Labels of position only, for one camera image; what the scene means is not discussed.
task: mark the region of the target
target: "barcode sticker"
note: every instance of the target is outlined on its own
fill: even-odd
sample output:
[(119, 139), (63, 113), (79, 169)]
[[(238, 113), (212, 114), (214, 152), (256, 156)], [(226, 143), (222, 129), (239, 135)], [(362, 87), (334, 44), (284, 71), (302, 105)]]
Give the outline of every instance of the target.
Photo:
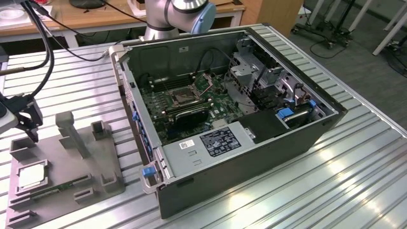
[(188, 147), (191, 147), (191, 146), (194, 146), (194, 145), (195, 145), (195, 143), (194, 143), (192, 140), (188, 140), (187, 142), (182, 142), (182, 143), (179, 144), (180, 149), (186, 149), (186, 148), (188, 148)]

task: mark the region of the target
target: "connector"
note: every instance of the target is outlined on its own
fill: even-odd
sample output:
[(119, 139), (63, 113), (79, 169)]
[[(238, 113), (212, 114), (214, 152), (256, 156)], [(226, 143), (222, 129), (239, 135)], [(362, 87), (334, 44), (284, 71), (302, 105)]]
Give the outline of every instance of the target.
[(45, 8), (41, 5), (39, 5), (35, 1), (31, 0), (29, 4), (31, 4), (32, 8), (36, 10), (36, 12), (39, 12), (40, 15), (43, 15), (45, 17), (49, 16), (49, 13), (45, 10)]

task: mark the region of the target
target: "green circuit board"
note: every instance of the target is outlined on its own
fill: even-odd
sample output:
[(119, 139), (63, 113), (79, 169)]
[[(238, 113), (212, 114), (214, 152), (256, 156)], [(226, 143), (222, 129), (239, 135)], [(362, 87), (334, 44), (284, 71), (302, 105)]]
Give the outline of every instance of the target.
[[(194, 84), (163, 92), (142, 91), (163, 145), (214, 129), (214, 121), (224, 119), (226, 123), (231, 123), (244, 115), (224, 89), (220, 75), (212, 75), (211, 80), (208, 80), (208, 77), (208, 75), (198, 75)], [(198, 107), (210, 109), (207, 121), (195, 128), (174, 131), (171, 126), (175, 115), (171, 114), (171, 110), (190, 103), (198, 103), (199, 105), (186, 108), (184, 111)]]

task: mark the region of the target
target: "aluminum extrusion table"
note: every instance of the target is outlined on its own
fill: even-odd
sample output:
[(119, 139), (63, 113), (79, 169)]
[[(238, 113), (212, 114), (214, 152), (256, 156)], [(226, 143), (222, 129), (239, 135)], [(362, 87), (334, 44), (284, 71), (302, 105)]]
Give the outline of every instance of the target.
[[(307, 153), (168, 219), (155, 195), (144, 194), (142, 160), (125, 118), (108, 59), (83, 62), (56, 51), (56, 67), (37, 102), (44, 114), (40, 138), (57, 134), (53, 115), (72, 110), (77, 128), (103, 119), (111, 124), (127, 190), (37, 228), (375, 228), (407, 225), (407, 132), (268, 26), (255, 31), (350, 110)], [(87, 58), (105, 45), (73, 49)], [(12, 56), (11, 68), (36, 64), (44, 53)], [(4, 95), (28, 93), (47, 69), (5, 77)], [(0, 217), (5, 218), (9, 142), (0, 136)]]

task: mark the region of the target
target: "gray robot arm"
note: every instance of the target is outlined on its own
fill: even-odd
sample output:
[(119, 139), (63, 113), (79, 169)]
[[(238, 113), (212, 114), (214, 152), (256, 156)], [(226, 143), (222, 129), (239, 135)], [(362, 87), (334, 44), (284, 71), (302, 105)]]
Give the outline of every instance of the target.
[(192, 34), (208, 32), (216, 15), (208, 0), (147, 0), (146, 9), (146, 41), (175, 37), (178, 29)]

